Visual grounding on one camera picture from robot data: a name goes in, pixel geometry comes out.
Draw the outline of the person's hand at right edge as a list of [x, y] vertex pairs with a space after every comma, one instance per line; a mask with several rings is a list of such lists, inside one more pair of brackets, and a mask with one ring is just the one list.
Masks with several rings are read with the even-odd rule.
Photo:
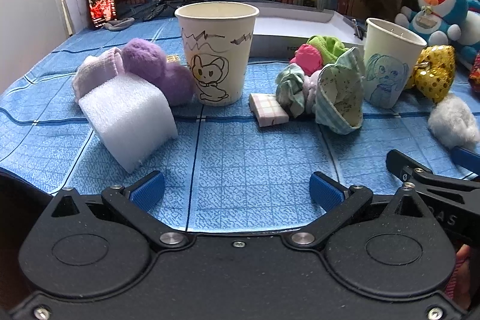
[[447, 296], [464, 310], [471, 304], [469, 258], [470, 247], [464, 244], [456, 252], [456, 266], [445, 290]]

